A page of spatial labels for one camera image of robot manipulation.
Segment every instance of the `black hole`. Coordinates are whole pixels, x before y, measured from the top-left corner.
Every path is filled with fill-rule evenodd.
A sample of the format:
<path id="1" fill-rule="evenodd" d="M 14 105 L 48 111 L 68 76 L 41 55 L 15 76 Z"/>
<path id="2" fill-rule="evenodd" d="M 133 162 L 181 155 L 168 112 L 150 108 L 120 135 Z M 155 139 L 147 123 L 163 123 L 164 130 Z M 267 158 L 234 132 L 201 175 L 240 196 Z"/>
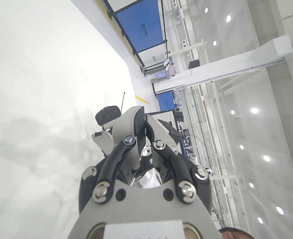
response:
<path id="1" fill-rule="evenodd" d="M 118 200 L 118 201 L 123 201 L 124 198 L 126 196 L 126 191 L 124 189 L 119 189 L 117 192 L 116 192 L 116 195 L 115 195 L 115 198 Z"/>
<path id="2" fill-rule="evenodd" d="M 173 194 L 171 189 L 165 189 L 163 191 L 163 197 L 164 197 L 165 200 L 171 201 L 174 198 L 174 194 Z"/>

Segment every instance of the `antenna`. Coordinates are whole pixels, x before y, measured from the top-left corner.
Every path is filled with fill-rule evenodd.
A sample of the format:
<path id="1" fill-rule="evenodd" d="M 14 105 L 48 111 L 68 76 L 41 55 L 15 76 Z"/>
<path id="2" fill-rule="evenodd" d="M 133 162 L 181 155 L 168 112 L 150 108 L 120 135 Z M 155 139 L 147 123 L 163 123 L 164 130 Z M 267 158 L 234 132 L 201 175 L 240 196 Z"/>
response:
<path id="1" fill-rule="evenodd" d="M 122 107 L 123 107 L 124 95 L 125 95 L 125 92 L 124 92 L 124 94 L 123 94 L 123 99 L 122 99 L 121 113 L 122 113 Z"/>

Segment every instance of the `black box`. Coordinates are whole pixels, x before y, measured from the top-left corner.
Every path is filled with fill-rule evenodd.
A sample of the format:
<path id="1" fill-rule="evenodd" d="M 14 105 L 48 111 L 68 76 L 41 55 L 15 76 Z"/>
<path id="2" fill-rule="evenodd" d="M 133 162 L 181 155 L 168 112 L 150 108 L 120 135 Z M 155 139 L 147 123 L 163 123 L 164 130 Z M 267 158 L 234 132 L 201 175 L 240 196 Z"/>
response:
<path id="1" fill-rule="evenodd" d="M 189 63 L 189 69 L 194 68 L 194 67 L 199 67 L 200 66 L 200 61 L 198 59 L 191 61 Z"/>

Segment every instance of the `yellow stripe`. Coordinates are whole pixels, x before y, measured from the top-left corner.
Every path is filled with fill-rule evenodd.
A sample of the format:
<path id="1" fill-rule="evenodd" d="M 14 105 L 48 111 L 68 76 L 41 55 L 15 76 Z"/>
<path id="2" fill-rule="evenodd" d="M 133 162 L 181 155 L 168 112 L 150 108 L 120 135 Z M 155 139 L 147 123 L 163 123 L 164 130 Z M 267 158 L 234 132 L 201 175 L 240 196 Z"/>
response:
<path id="1" fill-rule="evenodd" d="M 137 96 L 137 95 L 135 95 L 135 98 L 136 98 L 137 100 L 140 100 L 140 101 L 144 102 L 145 104 L 148 104 L 148 105 L 150 106 L 150 108 L 151 108 L 151 105 L 150 105 L 150 103 L 149 103 L 149 102 L 147 102 L 146 100 L 144 100 L 144 99 L 140 98 L 140 97 L 139 97 L 139 96 Z"/>
<path id="2" fill-rule="evenodd" d="M 135 62 L 141 67 L 141 63 L 139 62 L 139 60 L 136 58 L 136 56 L 132 53 L 132 49 L 130 48 L 130 46 L 128 45 L 128 43 L 126 42 L 126 40 L 123 38 L 122 34 L 120 33 L 119 29 L 116 27 L 116 25 L 111 21 L 110 17 L 107 14 L 107 11 L 105 10 L 105 8 L 103 7 L 103 5 L 100 3 L 99 0 L 95 0 L 96 3 L 98 4 L 98 6 L 101 8 L 102 12 L 105 14 L 106 18 L 109 19 L 110 23 L 112 24 L 114 30 L 118 33 L 119 37 L 122 39 L 123 43 L 126 45 L 127 49 L 129 50 L 129 52 L 131 53 L 131 55 L 133 56 Z"/>

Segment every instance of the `blue panel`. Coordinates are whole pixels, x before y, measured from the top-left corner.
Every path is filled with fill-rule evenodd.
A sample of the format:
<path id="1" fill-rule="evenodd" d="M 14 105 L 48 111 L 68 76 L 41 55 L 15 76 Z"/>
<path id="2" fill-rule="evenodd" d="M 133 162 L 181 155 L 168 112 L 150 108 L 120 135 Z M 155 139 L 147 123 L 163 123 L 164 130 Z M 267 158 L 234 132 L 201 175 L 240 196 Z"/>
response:
<path id="1" fill-rule="evenodd" d="M 180 145 L 182 146 L 184 156 L 187 157 L 185 146 L 182 140 L 180 141 Z"/>
<path id="2" fill-rule="evenodd" d="M 168 111 L 175 109 L 173 92 L 168 91 L 156 95 L 158 97 L 158 102 L 161 111 Z"/>
<path id="3" fill-rule="evenodd" d="M 143 0 L 116 16 L 137 52 L 163 42 L 158 0 Z"/>

